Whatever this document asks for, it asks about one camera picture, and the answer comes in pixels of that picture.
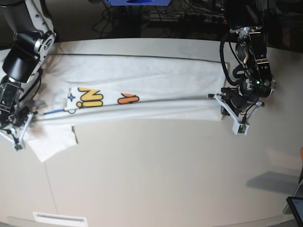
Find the blue robot base block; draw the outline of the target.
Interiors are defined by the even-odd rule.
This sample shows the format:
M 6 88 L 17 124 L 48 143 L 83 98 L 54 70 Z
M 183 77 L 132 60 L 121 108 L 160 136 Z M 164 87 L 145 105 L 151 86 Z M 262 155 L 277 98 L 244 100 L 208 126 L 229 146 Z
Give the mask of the blue robot base block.
M 112 6 L 168 6 L 171 0 L 107 0 Z

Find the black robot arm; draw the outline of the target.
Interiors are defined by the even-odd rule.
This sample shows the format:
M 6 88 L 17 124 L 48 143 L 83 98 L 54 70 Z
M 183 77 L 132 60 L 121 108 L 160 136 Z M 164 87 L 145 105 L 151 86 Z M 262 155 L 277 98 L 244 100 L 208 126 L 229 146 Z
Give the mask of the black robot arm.
M 267 59 L 263 19 L 253 0 L 224 0 L 223 14 L 230 30 L 220 42 L 220 60 L 230 87 L 223 87 L 223 101 L 236 116 L 247 115 L 259 99 L 268 98 L 276 88 Z M 238 35 L 232 53 L 238 66 L 230 77 L 224 58 L 224 44 L 229 36 Z
M 42 64 L 56 39 L 53 18 L 44 0 L 2 0 L 0 13 L 14 32 L 0 81 L 0 127 L 19 127 L 29 114 L 22 84 L 41 78 Z

